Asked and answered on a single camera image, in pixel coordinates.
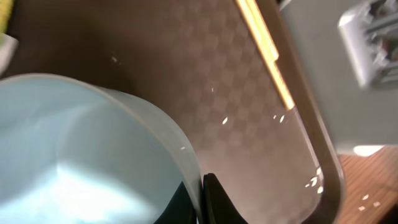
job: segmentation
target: wooden surface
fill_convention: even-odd
[[[338,223],[377,223],[398,202],[398,148],[385,147],[370,157],[340,156],[340,161],[346,198]]]

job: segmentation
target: light blue bowl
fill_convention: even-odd
[[[177,124],[135,96],[56,75],[0,82],[0,223],[153,223],[200,171]]]

